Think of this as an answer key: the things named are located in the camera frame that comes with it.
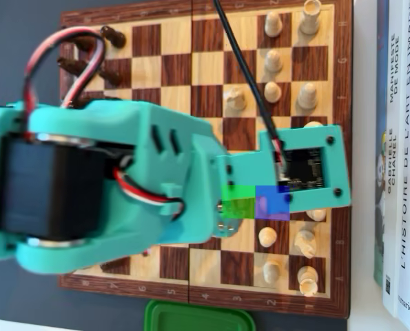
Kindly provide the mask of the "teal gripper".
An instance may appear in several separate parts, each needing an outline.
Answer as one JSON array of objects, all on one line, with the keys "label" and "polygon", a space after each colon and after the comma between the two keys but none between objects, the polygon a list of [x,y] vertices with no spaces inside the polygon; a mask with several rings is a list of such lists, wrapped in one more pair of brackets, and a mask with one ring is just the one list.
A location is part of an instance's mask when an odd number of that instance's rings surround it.
[{"label": "teal gripper", "polygon": [[190,183],[194,232],[191,242],[206,242],[210,237],[234,236],[243,220],[229,215],[229,204],[222,198],[227,176],[221,170],[227,154],[217,138],[210,134],[193,138],[194,162]]}]

